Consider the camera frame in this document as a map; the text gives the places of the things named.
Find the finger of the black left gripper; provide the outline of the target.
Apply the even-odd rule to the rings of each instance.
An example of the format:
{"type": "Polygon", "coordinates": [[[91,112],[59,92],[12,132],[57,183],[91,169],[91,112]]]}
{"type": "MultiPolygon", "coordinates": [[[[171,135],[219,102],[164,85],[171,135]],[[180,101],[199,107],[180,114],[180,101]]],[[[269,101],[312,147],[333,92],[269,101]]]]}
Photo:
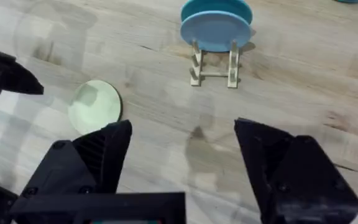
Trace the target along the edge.
{"type": "Polygon", "coordinates": [[[43,95],[44,87],[15,57],[0,52],[0,94],[2,91],[43,95]]]}

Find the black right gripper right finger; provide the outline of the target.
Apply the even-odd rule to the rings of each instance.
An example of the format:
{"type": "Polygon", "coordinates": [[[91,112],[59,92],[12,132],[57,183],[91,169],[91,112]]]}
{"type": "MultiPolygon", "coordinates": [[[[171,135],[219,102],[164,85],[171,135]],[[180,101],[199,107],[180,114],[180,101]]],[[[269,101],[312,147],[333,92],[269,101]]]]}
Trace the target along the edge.
{"type": "Polygon", "coordinates": [[[311,136],[238,118],[234,130],[263,224],[348,224],[358,196],[311,136]]]}

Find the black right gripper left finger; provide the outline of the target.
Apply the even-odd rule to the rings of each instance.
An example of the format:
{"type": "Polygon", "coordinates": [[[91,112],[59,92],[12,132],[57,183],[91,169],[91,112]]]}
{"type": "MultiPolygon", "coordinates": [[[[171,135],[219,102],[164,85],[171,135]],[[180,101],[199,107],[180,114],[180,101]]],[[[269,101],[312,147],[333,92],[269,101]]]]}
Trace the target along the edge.
{"type": "Polygon", "coordinates": [[[132,124],[124,120],[55,141],[14,204],[126,206],[116,191],[131,136],[132,124]]]}

